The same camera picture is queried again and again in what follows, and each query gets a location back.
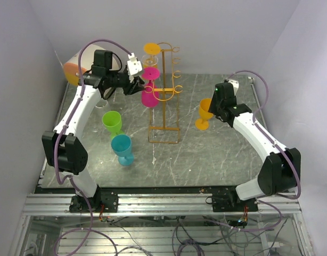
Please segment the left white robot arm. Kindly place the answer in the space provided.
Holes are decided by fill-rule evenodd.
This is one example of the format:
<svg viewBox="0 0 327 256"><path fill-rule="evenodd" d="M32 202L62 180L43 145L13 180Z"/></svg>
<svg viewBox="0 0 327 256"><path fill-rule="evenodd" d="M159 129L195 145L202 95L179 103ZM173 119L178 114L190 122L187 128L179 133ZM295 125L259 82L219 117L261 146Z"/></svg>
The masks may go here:
<svg viewBox="0 0 327 256"><path fill-rule="evenodd" d="M93 45L63 66L69 81L77 84L76 94L53 131L43 133L42 144L58 184L69 180L75 190L71 211L95 212L102 204L101 189L87 170L88 152L81 142L92 111L111 89L122 88L126 95L144 89L141 62L134 53L127 54L127 63L122 67L112 51Z"/></svg>

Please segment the yellow wine glass front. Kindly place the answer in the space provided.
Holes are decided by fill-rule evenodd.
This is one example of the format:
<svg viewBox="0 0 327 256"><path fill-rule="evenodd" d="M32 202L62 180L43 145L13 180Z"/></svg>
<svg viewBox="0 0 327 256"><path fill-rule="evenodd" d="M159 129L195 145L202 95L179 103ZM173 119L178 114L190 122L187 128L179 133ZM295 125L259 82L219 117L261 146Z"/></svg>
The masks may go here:
<svg viewBox="0 0 327 256"><path fill-rule="evenodd" d="M147 43L144 45L143 50L146 54L156 55L158 57L158 54L161 52L161 47L156 43Z"/></svg>

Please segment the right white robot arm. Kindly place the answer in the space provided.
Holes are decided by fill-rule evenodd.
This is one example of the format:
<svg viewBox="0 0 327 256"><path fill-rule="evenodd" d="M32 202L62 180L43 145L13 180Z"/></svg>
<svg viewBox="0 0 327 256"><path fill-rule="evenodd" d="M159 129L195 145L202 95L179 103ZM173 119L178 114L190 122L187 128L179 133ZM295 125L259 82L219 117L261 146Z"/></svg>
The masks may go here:
<svg viewBox="0 0 327 256"><path fill-rule="evenodd" d="M300 197L300 151L277 141L255 119L247 105L237 103L233 81L215 85L209 112L244 136L263 161L258 175L236 186L236 193L228 197L232 210L241 210L249 199L281 196L284 191L293 188L297 189L297 193L291 198Z"/></svg>

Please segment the pink plastic wine glass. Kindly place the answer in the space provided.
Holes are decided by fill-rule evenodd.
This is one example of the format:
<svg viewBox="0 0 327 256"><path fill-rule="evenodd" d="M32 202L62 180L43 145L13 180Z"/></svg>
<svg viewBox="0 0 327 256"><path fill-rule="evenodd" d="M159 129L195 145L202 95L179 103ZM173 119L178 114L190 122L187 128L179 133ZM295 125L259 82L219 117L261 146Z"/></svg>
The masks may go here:
<svg viewBox="0 0 327 256"><path fill-rule="evenodd" d="M154 81L159 78L160 71L155 67L144 68L142 78L147 81L145 90L142 91L141 100L142 104L148 108L153 108L159 103L159 93L155 92Z"/></svg>

